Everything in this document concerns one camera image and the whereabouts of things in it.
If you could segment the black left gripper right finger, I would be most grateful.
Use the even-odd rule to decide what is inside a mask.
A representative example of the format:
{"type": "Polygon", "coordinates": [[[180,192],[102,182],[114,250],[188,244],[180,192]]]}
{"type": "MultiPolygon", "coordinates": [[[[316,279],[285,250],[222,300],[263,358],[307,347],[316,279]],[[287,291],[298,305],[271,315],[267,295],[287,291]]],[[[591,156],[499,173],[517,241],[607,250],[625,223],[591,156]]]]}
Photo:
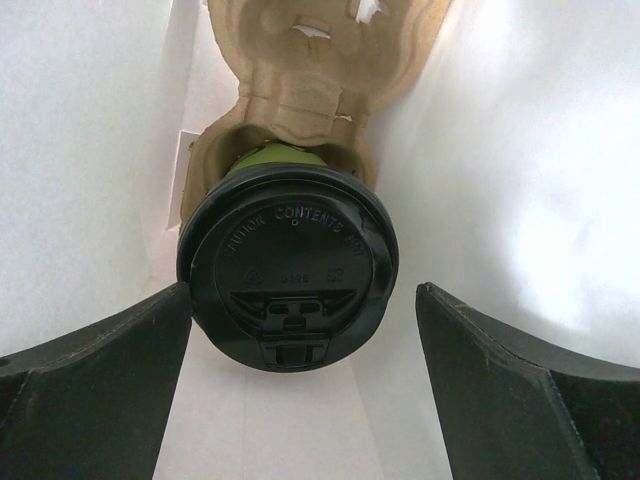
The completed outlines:
{"type": "Polygon", "coordinates": [[[553,345],[432,283],[416,315],[455,479],[636,479],[639,371],[553,345]]]}

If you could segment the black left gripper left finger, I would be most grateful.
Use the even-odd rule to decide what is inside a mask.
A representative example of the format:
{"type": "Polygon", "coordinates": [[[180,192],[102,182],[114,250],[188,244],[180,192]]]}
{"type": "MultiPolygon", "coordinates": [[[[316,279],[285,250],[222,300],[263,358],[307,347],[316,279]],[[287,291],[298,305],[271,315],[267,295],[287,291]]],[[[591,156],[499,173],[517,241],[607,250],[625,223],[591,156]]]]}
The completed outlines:
{"type": "Polygon", "coordinates": [[[179,282],[2,357],[2,478],[152,478],[191,326],[179,282]]]}

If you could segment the white paper takeout bag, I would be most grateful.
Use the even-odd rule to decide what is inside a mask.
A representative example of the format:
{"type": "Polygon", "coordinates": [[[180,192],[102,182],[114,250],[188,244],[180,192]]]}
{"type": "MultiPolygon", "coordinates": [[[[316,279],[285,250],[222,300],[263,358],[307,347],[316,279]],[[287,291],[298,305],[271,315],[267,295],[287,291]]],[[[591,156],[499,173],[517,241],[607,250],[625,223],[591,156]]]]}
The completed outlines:
{"type": "MultiPolygon", "coordinates": [[[[178,134],[235,102],[200,1],[1,5],[1,352],[170,285],[178,134]]],[[[639,5],[455,1],[368,141],[400,272],[352,357],[278,375],[190,334],[157,479],[447,479],[415,314],[432,282],[639,363],[639,5]]]]}

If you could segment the black plastic cup lid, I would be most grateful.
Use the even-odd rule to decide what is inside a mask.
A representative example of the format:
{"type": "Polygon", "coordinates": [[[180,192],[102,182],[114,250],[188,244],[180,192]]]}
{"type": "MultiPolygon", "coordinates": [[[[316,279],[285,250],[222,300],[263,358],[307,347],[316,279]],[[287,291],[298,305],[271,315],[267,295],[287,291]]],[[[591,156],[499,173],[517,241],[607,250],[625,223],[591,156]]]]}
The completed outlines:
{"type": "Polygon", "coordinates": [[[327,167],[229,174],[185,222],[177,276],[193,317],[234,361],[305,372],[362,347],[384,317],[399,247],[381,200],[327,167]]]}

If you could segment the green paper coffee cup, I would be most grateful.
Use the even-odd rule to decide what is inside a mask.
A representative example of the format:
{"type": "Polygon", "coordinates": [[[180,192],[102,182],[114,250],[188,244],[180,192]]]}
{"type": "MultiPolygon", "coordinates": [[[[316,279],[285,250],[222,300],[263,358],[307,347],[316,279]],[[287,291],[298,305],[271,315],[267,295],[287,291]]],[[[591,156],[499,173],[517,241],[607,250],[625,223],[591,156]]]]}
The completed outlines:
{"type": "Polygon", "coordinates": [[[229,174],[253,166],[280,163],[328,166],[321,157],[305,148],[280,142],[267,142],[240,156],[229,169],[229,174]]]}

